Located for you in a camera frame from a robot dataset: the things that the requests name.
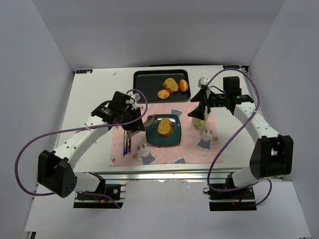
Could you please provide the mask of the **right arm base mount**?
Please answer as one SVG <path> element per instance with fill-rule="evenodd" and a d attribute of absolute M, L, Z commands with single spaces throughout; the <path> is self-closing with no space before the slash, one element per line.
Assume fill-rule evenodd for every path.
<path fill-rule="evenodd" d="M 206 187 L 211 212 L 256 211 L 255 194 L 252 187 L 232 192 L 219 192 Z"/>

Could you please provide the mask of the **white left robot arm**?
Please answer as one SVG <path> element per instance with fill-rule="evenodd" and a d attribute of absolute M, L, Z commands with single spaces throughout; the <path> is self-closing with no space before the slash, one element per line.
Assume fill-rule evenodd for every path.
<path fill-rule="evenodd" d="M 137 106 L 137 101 L 144 97 L 139 90 L 125 94 L 116 91 L 110 101 L 99 104 L 83 127 L 73 129 L 75 133 L 67 141 L 51 152 L 40 153 L 37 182 L 61 198 L 72 192 L 103 197 L 106 180 L 95 173 L 75 173 L 74 168 L 84 153 L 112 128 L 121 126 L 128 132 L 144 129 Z"/>

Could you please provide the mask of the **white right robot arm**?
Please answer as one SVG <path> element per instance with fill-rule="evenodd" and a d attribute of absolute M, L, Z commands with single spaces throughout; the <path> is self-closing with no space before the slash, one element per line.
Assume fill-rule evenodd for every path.
<path fill-rule="evenodd" d="M 255 143 L 249 165 L 231 173 L 222 192 L 246 189 L 259 181 L 272 177 L 288 175 L 292 170 L 293 139 L 280 135 L 261 114 L 258 113 L 259 101 L 242 94 L 237 76 L 223 78 L 220 94 L 211 91 L 211 80 L 201 77 L 198 81 L 199 92 L 191 99 L 198 106 L 188 116 L 204 121 L 211 108 L 225 107 L 242 123 Z"/>

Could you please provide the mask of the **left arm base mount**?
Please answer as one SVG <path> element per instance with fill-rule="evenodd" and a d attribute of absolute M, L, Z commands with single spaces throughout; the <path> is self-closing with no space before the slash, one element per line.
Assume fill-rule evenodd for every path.
<path fill-rule="evenodd" d="M 100 192 L 76 193 L 73 208 L 120 209 L 125 197 L 125 184 L 106 184 Z"/>

